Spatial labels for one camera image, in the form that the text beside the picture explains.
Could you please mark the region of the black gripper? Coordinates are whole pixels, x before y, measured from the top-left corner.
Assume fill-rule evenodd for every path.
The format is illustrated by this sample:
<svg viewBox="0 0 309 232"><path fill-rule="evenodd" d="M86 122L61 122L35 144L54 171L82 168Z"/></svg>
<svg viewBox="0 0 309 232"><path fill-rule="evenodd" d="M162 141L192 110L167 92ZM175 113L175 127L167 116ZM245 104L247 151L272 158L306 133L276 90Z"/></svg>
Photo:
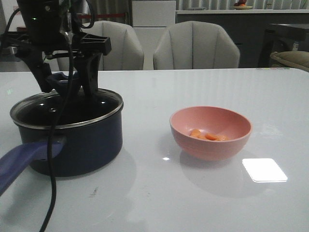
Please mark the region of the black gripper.
<svg viewBox="0 0 309 232"><path fill-rule="evenodd" d="M86 96L94 96L98 90L98 66L101 54L111 52L109 37L86 33L94 26L94 10L89 1L90 22L83 25L78 14L77 0L19 0L18 8L26 31L9 31L9 26L0 36L0 47L18 47L21 60L35 77L42 92L50 92L46 78L51 73L50 65L44 63L42 52L48 59L64 58L70 54L77 58L77 72Z"/></svg>

